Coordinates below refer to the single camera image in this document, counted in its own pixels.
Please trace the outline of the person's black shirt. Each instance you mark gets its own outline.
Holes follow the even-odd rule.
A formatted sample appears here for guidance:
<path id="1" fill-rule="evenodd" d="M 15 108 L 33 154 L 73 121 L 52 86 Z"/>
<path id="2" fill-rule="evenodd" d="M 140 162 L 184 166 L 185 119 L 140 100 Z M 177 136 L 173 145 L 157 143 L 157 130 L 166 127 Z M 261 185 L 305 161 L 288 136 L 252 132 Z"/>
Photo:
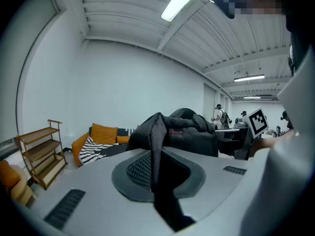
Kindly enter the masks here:
<path id="1" fill-rule="evenodd" d="M 310 46 L 315 45 L 315 32 L 307 17 L 298 14 L 287 14 L 286 28 L 291 34 L 288 65 L 293 77 L 304 60 Z"/>

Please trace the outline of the orange chair cushion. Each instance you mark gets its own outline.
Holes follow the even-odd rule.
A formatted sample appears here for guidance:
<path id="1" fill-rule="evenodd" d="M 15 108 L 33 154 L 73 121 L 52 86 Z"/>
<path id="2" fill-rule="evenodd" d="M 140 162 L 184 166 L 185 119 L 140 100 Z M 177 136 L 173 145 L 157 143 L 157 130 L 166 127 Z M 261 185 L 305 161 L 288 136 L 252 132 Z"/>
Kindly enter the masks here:
<path id="1" fill-rule="evenodd" d="M 0 182 L 6 189 L 12 189 L 20 181 L 19 174 L 6 160 L 0 161 Z"/>

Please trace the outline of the black garment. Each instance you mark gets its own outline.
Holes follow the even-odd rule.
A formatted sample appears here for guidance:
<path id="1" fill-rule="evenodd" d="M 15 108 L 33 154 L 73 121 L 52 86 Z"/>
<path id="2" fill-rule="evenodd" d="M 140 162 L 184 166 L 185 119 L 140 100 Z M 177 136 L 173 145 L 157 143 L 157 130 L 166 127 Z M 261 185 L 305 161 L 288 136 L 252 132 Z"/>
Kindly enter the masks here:
<path id="1" fill-rule="evenodd" d="M 126 146 L 126 150 L 150 150 L 150 190 L 154 194 L 154 207 L 174 231 L 179 231 L 194 220 L 183 215 L 174 189 L 188 179 L 191 171 L 171 158 L 163 147 L 217 157 L 217 135 L 204 117 L 181 108 L 168 117 L 162 113 L 149 117 L 131 134 Z"/>

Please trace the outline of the wooden side table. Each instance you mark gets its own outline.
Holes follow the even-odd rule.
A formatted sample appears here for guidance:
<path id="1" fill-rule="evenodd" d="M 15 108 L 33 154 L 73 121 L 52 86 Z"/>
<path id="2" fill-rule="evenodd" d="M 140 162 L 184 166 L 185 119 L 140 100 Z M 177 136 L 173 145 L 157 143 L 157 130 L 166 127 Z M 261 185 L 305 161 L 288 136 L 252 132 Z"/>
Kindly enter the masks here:
<path id="1" fill-rule="evenodd" d="M 33 199 L 36 199 L 31 188 L 28 186 L 28 176 L 26 172 L 17 165 L 10 165 L 11 168 L 20 176 L 20 180 L 10 190 L 11 199 L 22 205 L 27 205 Z"/>

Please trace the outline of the wooden shelf rack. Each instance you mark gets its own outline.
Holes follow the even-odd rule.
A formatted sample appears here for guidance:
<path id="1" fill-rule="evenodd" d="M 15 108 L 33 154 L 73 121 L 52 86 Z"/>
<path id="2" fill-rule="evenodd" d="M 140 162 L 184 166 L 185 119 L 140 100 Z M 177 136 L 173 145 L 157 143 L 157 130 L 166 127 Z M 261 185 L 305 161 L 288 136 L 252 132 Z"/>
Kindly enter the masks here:
<path id="1" fill-rule="evenodd" d="M 44 190 L 67 165 L 61 141 L 62 122 L 49 119 L 48 123 L 48 127 L 17 137 L 26 169 Z"/>

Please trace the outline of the person's right forearm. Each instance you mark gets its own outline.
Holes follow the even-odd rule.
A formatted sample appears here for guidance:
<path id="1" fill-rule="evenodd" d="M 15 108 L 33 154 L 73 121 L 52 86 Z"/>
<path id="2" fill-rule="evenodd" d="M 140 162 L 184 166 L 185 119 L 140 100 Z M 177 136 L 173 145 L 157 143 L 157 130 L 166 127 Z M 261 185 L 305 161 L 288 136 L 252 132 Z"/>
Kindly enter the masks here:
<path id="1" fill-rule="evenodd" d="M 250 148 L 249 157 L 254 157 L 255 153 L 261 149 L 272 148 L 281 141 L 290 138 L 294 134 L 294 130 L 289 130 L 284 135 L 276 138 L 255 138 L 253 145 Z"/>

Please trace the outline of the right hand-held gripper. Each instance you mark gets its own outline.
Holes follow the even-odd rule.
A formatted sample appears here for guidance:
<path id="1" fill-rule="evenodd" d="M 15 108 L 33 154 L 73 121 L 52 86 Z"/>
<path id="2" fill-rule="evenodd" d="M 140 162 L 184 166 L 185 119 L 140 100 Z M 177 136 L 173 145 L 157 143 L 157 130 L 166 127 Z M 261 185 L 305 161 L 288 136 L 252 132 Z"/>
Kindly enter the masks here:
<path id="1" fill-rule="evenodd" d="M 249 157 L 249 150 L 251 149 L 255 138 L 260 137 L 261 134 L 269 128 L 267 118 L 261 107 L 244 117 L 237 118 L 237 122 L 233 128 L 217 129 L 216 133 L 224 132 L 239 132 L 241 150 L 246 151 L 246 159 Z"/>

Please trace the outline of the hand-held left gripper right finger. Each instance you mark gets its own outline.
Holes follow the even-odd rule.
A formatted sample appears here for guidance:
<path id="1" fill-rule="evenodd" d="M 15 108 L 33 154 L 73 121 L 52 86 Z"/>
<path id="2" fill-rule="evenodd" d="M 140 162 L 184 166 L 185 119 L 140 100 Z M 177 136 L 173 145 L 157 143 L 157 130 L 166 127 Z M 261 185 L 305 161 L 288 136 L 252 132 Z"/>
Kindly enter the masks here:
<path id="1" fill-rule="evenodd" d="M 171 194 L 182 215 L 200 221 L 231 195 L 250 164 L 163 147 L 159 180 L 163 193 Z"/>

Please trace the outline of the orange sofa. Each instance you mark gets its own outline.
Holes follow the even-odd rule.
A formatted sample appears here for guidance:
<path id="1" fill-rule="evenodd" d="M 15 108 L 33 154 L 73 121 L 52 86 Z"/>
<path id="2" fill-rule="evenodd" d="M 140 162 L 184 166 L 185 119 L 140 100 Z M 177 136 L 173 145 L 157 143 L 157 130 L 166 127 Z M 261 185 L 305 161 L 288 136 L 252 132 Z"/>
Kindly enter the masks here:
<path id="1" fill-rule="evenodd" d="M 71 145 L 75 164 L 81 167 L 123 153 L 133 131 L 134 128 L 113 128 L 94 123 Z"/>

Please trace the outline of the large orange pillow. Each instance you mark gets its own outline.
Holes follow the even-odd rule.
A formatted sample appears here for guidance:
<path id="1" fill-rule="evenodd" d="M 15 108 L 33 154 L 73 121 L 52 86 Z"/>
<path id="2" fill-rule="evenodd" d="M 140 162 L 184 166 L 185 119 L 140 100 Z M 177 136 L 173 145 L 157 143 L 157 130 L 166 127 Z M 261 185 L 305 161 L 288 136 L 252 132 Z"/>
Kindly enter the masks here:
<path id="1" fill-rule="evenodd" d="M 96 123 L 92 124 L 91 138 L 94 143 L 113 145 L 116 142 L 117 127 L 107 127 Z"/>

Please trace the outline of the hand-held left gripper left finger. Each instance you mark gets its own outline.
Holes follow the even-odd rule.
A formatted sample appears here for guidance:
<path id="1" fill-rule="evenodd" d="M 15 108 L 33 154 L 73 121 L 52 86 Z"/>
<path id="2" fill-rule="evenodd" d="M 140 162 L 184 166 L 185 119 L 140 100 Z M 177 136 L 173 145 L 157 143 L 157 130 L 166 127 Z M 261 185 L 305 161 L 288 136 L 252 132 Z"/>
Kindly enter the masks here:
<path id="1" fill-rule="evenodd" d="M 113 186 L 111 175 L 115 166 L 141 152 L 141 149 L 130 150 L 74 170 L 41 194 L 32 205 L 32 211 L 44 218 L 71 189 L 79 189 L 85 195 L 65 224 L 64 233 L 71 236 L 172 236 L 174 231 L 152 203 L 130 201 Z"/>

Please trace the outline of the white roller blind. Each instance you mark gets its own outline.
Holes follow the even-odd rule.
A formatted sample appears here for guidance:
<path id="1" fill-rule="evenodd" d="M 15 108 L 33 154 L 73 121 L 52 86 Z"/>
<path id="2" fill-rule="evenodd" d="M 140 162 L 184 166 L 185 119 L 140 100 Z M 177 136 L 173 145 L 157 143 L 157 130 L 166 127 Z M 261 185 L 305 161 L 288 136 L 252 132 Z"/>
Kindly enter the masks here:
<path id="1" fill-rule="evenodd" d="M 204 84 L 202 115 L 208 121 L 210 121 L 214 116 L 216 107 L 216 93 L 216 90 Z"/>

